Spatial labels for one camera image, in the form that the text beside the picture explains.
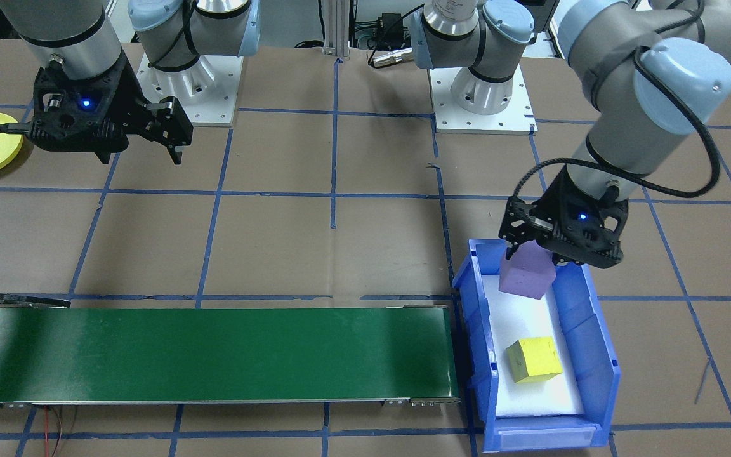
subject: cable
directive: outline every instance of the cable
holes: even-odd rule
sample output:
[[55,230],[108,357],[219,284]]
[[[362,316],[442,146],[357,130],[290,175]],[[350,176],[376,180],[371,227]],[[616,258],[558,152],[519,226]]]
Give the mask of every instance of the cable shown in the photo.
[[[656,34],[663,34],[664,32],[667,32],[668,30],[678,29],[679,27],[683,27],[685,25],[689,25],[691,23],[694,23],[695,21],[699,20],[701,18],[702,13],[704,12],[704,2],[703,0],[696,0],[698,2],[698,8],[696,8],[695,11],[690,11],[691,16],[688,18],[683,18],[683,20],[678,20],[673,23],[669,23],[663,27],[659,27],[658,29],[654,30]],[[681,2],[672,3],[671,6],[668,6],[668,9],[673,8],[674,6],[678,6],[681,4]]]
[[169,54],[171,54],[171,51],[174,50],[174,47],[180,41],[182,35],[185,35],[186,29],[188,29],[188,33],[190,34],[191,16],[194,14],[195,9],[197,9],[197,0],[193,0],[191,2],[191,8],[189,8],[188,11],[185,11],[185,6],[183,6],[182,28],[180,28],[180,31],[177,32],[174,41],[171,42],[171,46],[168,46],[168,49],[166,49],[165,52],[162,53],[162,56],[153,62],[148,62],[148,67],[150,67],[150,69],[157,67],[157,64],[159,64],[163,60],[163,58],[166,58]]
[[301,41],[298,44],[295,44],[296,48],[317,48],[317,47],[323,47],[323,41],[320,40],[308,40],[308,41]]
[[396,26],[398,23],[402,23],[402,21],[406,17],[409,17],[409,15],[414,14],[415,11],[417,11],[418,9],[421,9],[424,5],[425,4],[423,3],[419,6],[417,6],[417,8],[414,8],[411,11],[408,11],[407,13],[403,14],[402,17],[398,18],[398,20],[395,20],[394,23],[392,23],[391,25],[389,25],[388,27],[386,27],[383,30],[383,34],[380,35],[380,38],[376,41],[376,43],[374,43],[374,49],[371,50],[371,55],[369,55],[369,58],[368,58],[369,67],[374,67],[374,55],[377,54],[377,47],[383,43],[383,40],[385,40],[385,36],[388,35],[388,32],[391,31],[391,29],[393,29],[394,26]]
[[326,23],[323,22],[323,0],[317,0],[317,17],[320,18],[321,40],[326,41]]
[[699,116],[696,116],[693,110],[690,109],[690,107],[688,107],[687,104],[683,100],[681,100],[681,98],[679,98],[679,96],[676,95],[675,92],[673,92],[673,90],[667,87],[667,84],[664,84],[664,82],[659,80],[659,78],[656,77],[653,72],[644,67],[644,64],[642,64],[641,61],[641,57],[647,49],[649,48],[647,48],[646,46],[640,46],[637,50],[635,50],[635,52],[633,52],[633,63],[635,64],[637,71],[642,76],[644,76],[647,81],[650,81],[650,83],[653,84],[653,86],[655,86],[656,89],[658,89],[659,92],[662,93],[662,95],[666,96],[668,100],[672,102],[673,106],[678,108],[678,110],[682,112],[682,115],[684,115],[684,117],[687,118],[687,120],[690,121],[691,124],[693,124],[696,133],[698,133],[699,138],[701,138],[701,142],[703,143],[704,148],[707,150],[707,157],[710,162],[711,174],[710,180],[707,182],[707,184],[705,184],[701,189],[694,190],[692,192],[686,192],[648,182],[647,180],[641,179],[641,177],[639,177],[638,175],[628,173],[621,168],[607,167],[606,165],[597,164],[597,162],[587,162],[580,159],[562,158],[546,160],[545,162],[541,162],[540,164],[534,166],[532,169],[530,169],[530,171],[528,171],[528,173],[526,173],[522,177],[522,179],[520,179],[519,183],[515,187],[515,190],[513,191],[513,195],[511,196],[517,197],[520,193],[520,190],[523,188],[523,185],[534,175],[534,173],[537,173],[537,171],[539,171],[541,168],[548,167],[549,165],[554,164],[578,165],[581,167],[593,168],[595,170],[604,171],[604,173],[609,173],[614,176],[621,177],[622,179],[629,180],[636,185],[647,187],[650,190],[655,190],[656,192],[661,192],[662,194],[673,195],[673,197],[679,197],[680,199],[694,199],[695,197],[707,194],[707,192],[715,187],[718,179],[720,178],[720,153],[718,151],[716,142],[713,139],[713,136],[711,136],[709,130],[707,129],[707,126],[704,125],[704,122],[702,122],[701,119],[699,119]]
[[58,411],[55,411],[55,408],[50,408],[53,413],[55,413],[55,419],[58,420],[58,437],[55,439],[55,447],[53,448],[53,453],[50,455],[50,457],[55,457],[55,453],[58,452],[58,445],[61,444],[61,434],[63,433],[63,425],[61,422],[61,415],[63,414],[63,407],[59,407],[61,410],[60,413]]

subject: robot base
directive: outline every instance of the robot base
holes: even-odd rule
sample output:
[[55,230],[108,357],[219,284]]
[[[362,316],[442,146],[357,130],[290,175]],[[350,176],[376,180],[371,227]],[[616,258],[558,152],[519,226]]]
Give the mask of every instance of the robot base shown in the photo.
[[438,132],[501,135],[529,135],[530,132],[537,132],[520,67],[517,67],[513,76],[513,96],[506,109],[496,115],[478,115],[468,112],[456,103],[450,94],[450,85],[459,70],[461,69],[430,70],[430,96],[436,113]]
[[[224,55],[206,55],[204,57],[216,71],[214,86],[195,99],[182,99],[180,102],[193,125],[232,127],[244,58]],[[140,62],[137,81],[140,82],[143,95],[151,102],[158,102],[164,96],[170,95],[170,93],[156,90],[151,72],[148,71],[148,56],[146,55],[143,55],[143,60]]]

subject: purple block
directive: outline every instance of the purple block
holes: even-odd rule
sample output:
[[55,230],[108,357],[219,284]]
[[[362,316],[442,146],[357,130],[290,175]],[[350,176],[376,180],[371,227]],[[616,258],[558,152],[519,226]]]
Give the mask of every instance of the purple block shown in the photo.
[[540,299],[551,287],[556,277],[551,251],[536,242],[520,245],[510,260],[501,257],[498,290],[523,297]]

